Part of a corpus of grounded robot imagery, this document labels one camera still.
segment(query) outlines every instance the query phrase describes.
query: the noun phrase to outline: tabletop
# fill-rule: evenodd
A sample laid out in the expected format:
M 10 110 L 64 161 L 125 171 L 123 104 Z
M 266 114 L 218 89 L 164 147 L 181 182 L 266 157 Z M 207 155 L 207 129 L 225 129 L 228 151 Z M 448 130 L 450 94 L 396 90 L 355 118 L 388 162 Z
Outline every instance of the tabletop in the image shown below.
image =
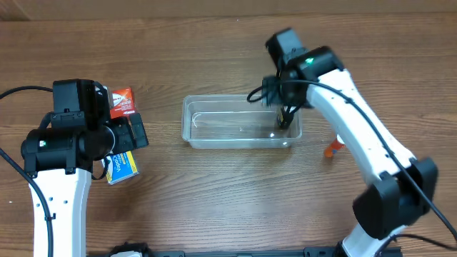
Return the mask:
M 265 41 L 290 26 L 310 49 L 331 46 L 391 133 L 433 158 L 434 201 L 457 225 L 457 14 L 1 22 L 0 92 L 79 78 L 135 93 L 150 146 L 134 151 L 139 176 L 92 183 L 88 253 L 124 241 L 190 252 L 300 249 L 351 232 L 352 202 L 366 186 L 347 150 L 323 157 L 332 131 L 316 110 L 303 110 L 303 138 L 291 148 L 201 150 L 181 137 L 184 97 L 256 88 L 275 72 Z M 52 95 L 15 93 L 0 110 L 0 146 L 23 163 L 21 142 L 52 111 Z M 32 256 L 29 187 L 4 161 L 0 173 L 0 256 Z M 432 213 L 407 231 L 454 243 Z M 405 256 L 453 254 L 397 245 Z

